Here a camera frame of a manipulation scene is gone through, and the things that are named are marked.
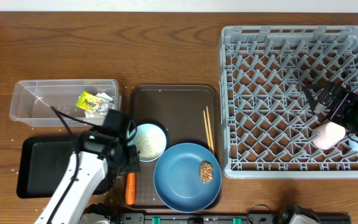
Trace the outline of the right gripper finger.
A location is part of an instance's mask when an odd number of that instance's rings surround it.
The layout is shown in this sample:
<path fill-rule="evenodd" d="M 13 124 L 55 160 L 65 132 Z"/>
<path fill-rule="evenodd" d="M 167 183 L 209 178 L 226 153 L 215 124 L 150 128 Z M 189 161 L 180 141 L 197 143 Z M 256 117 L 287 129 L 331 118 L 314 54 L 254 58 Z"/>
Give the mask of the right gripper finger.
<path fill-rule="evenodd" d="M 333 82 L 324 82 L 324 83 L 312 83 L 305 85 L 303 91 L 313 91 L 317 92 L 320 90 L 330 90 L 335 86 Z"/>
<path fill-rule="evenodd" d="M 324 110 L 324 106 L 320 103 L 319 96 L 313 96 L 310 90 L 307 88 L 305 88 L 303 92 L 312 112 L 320 113 L 322 110 Z"/>

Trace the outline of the orange carrot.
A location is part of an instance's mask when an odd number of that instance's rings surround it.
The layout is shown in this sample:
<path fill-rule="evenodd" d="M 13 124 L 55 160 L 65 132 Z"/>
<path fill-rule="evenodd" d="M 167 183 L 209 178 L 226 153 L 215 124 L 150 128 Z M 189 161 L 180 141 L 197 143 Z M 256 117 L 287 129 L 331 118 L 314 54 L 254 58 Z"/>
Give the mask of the orange carrot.
<path fill-rule="evenodd" d="M 128 205 L 133 205 L 135 203 L 136 197 L 136 173 L 128 173 L 126 179 L 126 192 L 125 192 L 125 201 Z"/>

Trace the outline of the pink cup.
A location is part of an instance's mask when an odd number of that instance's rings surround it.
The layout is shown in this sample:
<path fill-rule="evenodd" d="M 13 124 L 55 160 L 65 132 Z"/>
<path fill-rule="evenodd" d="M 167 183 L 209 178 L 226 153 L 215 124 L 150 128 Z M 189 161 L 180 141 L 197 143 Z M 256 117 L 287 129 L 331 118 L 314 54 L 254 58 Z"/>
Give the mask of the pink cup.
<path fill-rule="evenodd" d="M 334 147 L 346 134 L 346 129 L 334 122 L 328 122 L 315 128 L 312 135 L 317 137 L 312 143 L 322 150 L 328 150 Z"/>

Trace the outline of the light blue rice bowl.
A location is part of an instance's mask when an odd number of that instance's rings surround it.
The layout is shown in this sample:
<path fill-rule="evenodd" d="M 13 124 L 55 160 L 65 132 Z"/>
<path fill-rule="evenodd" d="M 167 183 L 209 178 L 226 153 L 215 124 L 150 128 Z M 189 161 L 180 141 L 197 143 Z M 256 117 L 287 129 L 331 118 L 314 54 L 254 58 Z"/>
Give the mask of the light blue rice bowl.
<path fill-rule="evenodd" d="M 132 138 L 129 145 L 137 149 L 141 162 L 151 162 L 158 159 L 166 149 L 167 137 L 162 128 L 155 124 L 145 123 L 127 131 L 127 137 Z"/>

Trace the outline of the blue plate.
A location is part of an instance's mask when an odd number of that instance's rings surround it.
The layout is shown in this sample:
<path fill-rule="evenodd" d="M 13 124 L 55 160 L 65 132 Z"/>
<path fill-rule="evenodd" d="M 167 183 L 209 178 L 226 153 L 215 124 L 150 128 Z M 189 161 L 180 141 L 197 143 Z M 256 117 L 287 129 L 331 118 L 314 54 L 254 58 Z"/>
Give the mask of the blue plate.
<path fill-rule="evenodd" d="M 200 178 L 201 163 L 213 168 L 213 179 Z M 209 207 L 221 191 L 222 173 L 218 160 L 205 147 L 184 142 L 168 148 L 154 169 L 154 187 L 161 201 L 169 208 L 193 213 Z"/>

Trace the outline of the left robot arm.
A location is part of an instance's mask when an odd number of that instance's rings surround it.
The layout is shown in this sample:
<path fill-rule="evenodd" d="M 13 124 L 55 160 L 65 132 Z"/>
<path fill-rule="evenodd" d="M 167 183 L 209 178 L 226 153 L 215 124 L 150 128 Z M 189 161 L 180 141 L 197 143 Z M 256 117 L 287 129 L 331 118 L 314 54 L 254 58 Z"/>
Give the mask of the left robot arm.
<path fill-rule="evenodd" d="M 55 107 L 73 153 L 57 189 L 36 223 L 79 223 L 97 186 L 107 177 L 140 171 L 139 153 L 129 143 L 137 134 L 135 120 L 109 110 L 102 125 L 71 117 Z"/>

